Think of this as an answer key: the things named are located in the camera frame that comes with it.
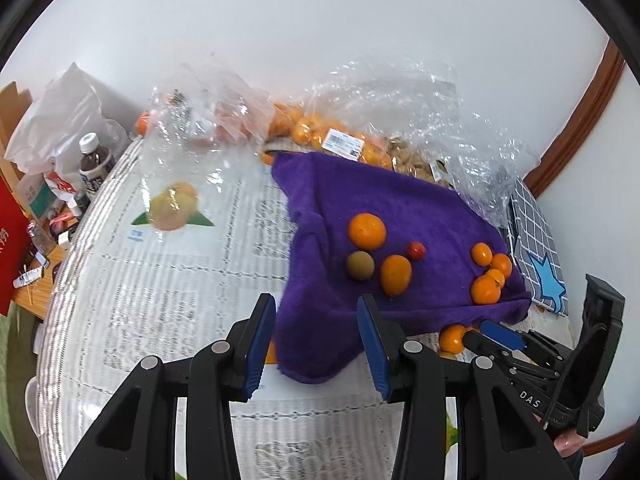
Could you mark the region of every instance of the white tablecloth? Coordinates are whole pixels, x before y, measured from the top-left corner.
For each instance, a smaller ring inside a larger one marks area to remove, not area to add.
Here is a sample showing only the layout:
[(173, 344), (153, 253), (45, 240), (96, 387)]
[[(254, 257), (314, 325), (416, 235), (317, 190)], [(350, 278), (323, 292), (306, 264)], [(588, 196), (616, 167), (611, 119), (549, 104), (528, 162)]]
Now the white tablecloth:
[[(38, 437), (57, 478), (110, 395), (144, 356), (193, 356), (247, 317), (261, 292), (279, 300), (294, 225), (268, 169), (226, 183), (215, 227), (160, 242), (143, 212), (134, 142), (100, 190), (62, 265), (38, 362)], [(532, 308), (517, 327), (568, 346), (568, 319)], [(421, 338), (436, 346), (436, 336)], [(454, 403), (447, 407), (454, 413)], [(186, 475), (185, 404), (178, 405), (175, 467)], [(295, 383), (266, 366), (247, 404), (233, 403), (243, 478), (388, 479), (402, 406), (383, 404), (361, 354), (333, 380)], [(456, 450), (447, 456), (455, 478)]]

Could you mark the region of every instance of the barcode label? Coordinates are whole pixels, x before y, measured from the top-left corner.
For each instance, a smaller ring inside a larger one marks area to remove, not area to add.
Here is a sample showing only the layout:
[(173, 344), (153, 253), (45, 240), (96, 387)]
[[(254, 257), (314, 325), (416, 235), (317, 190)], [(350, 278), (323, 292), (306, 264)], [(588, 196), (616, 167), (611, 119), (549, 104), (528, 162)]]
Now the barcode label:
[(328, 152), (343, 156), (349, 160), (358, 160), (363, 146), (364, 140), (356, 139), (333, 128), (327, 132), (326, 138), (322, 143), (322, 147)]

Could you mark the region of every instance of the plastic bag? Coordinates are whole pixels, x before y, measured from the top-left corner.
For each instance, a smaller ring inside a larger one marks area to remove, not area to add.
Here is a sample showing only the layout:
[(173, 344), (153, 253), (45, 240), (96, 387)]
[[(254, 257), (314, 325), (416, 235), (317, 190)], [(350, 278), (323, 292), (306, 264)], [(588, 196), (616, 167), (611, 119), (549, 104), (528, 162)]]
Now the plastic bag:
[(494, 227), (507, 227), (507, 206), (515, 183), (540, 163), (539, 156), (506, 129), (464, 105), (455, 129), (446, 136), (423, 136), (422, 140), (424, 152), (437, 153), (445, 161), (452, 184), (466, 204)]
[(26, 174), (43, 173), (62, 200), (84, 189), (79, 140), (95, 132), (100, 145), (119, 157), (129, 143), (124, 128), (102, 116), (102, 102), (75, 63), (47, 84), (15, 128), (4, 158)]
[(140, 155), (146, 213), (134, 224), (161, 235), (215, 225), (216, 201), (260, 169), (256, 155), (272, 115), (268, 94), (236, 73), (181, 65), (152, 93)]
[[(290, 135), (303, 147), (327, 151), (327, 126), (341, 124), (363, 141), (353, 160), (452, 186), (496, 227), (507, 225), (516, 179), (538, 162), (524, 143), (466, 110), (452, 69), (442, 63), (352, 61), (318, 80), (300, 104), (276, 106), (271, 138)], [(302, 141), (300, 121), (312, 123)]]

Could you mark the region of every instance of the blue gripper pad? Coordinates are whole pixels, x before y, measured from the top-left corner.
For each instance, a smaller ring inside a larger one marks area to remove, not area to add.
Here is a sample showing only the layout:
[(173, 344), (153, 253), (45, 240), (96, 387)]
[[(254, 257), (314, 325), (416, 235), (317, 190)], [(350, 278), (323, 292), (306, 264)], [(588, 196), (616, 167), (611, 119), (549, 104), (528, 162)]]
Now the blue gripper pad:
[(255, 330), (254, 339), (249, 346), (249, 352), (246, 356), (246, 371), (244, 377), (244, 396), (251, 399), (254, 391), (260, 386), (260, 378), (264, 368), (264, 360), (269, 349), (271, 334), (273, 333), (273, 325), (276, 320), (276, 302), (273, 296), (270, 296), (267, 304), (264, 306), (262, 317)]
[(382, 349), (382, 343), (371, 319), (369, 309), (362, 298), (358, 300), (356, 319), (358, 320), (360, 339), (362, 339), (364, 352), (369, 362), (373, 384), (376, 390), (382, 395), (382, 400), (387, 402), (391, 396), (391, 387), (387, 379), (388, 367), (386, 355)]
[(506, 346), (510, 350), (524, 350), (525, 343), (518, 333), (493, 321), (485, 320), (480, 324), (480, 333)]

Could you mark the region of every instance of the red box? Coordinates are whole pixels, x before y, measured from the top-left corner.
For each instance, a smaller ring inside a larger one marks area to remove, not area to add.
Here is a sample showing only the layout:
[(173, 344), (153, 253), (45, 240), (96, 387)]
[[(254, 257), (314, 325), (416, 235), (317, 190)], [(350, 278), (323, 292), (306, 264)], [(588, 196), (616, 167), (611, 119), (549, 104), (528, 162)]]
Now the red box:
[(29, 221), (0, 178), (0, 314), (6, 316), (14, 296), (14, 279), (31, 243), (27, 233)]

